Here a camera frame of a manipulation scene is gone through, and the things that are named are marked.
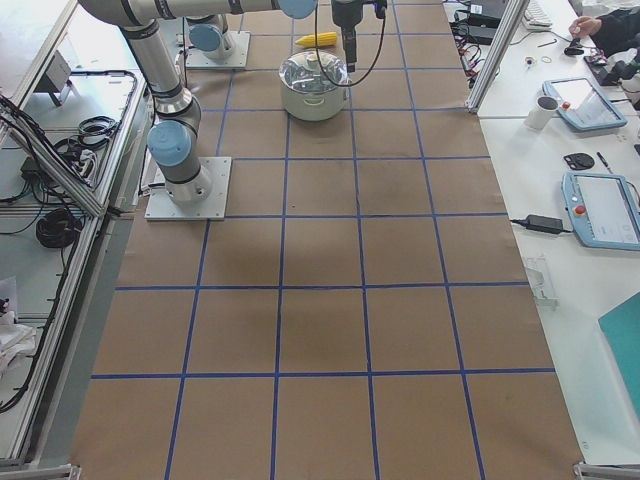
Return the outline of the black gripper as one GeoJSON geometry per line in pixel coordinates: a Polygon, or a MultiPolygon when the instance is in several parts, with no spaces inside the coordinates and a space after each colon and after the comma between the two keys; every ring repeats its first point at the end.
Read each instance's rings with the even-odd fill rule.
{"type": "Polygon", "coordinates": [[[383,20],[386,18],[387,1],[365,0],[332,0],[332,20],[340,28],[343,50],[347,60],[347,71],[353,73],[356,70],[357,39],[356,27],[363,19],[365,5],[373,5],[375,16],[383,20]]]}

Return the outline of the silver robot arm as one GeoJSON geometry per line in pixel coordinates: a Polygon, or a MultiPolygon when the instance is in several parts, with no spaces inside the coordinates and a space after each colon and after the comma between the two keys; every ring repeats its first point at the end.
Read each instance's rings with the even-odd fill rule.
{"type": "Polygon", "coordinates": [[[315,1],[82,1],[96,19],[118,27],[150,87],[159,123],[147,136],[147,147],[165,178],[169,198],[177,204],[196,203],[212,191],[195,145],[201,107],[176,71],[159,32],[160,19],[185,18],[196,29],[212,30],[192,44],[216,51],[224,39],[227,14],[280,10],[293,19],[308,17],[315,1]]]}
{"type": "Polygon", "coordinates": [[[229,37],[228,22],[224,14],[187,17],[186,23],[189,41],[207,58],[222,60],[233,53],[234,43],[229,37]]]}

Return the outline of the person's hand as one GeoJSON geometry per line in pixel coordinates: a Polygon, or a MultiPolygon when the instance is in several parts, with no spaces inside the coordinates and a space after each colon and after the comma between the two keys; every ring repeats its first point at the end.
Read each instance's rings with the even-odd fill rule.
{"type": "Polygon", "coordinates": [[[596,17],[581,16],[569,26],[569,33],[573,38],[584,38],[595,35],[602,27],[602,21],[596,17]]]}

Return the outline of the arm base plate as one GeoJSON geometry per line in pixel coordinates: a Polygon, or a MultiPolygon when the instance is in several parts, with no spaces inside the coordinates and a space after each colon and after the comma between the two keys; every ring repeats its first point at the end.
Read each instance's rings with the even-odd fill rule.
{"type": "Polygon", "coordinates": [[[156,169],[145,211],[150,221],[223,220],[232,170],[231,157],[200,157],[199,175],[186,184],[166,183],[156,169]]]}
{"type": "Polygon", "coordinates": [[[248,60],[251,34],[231,31],[223,37],[215,51],[203,51],[188,43],[186,68],[191,70],[244,70],[248,60]]]}

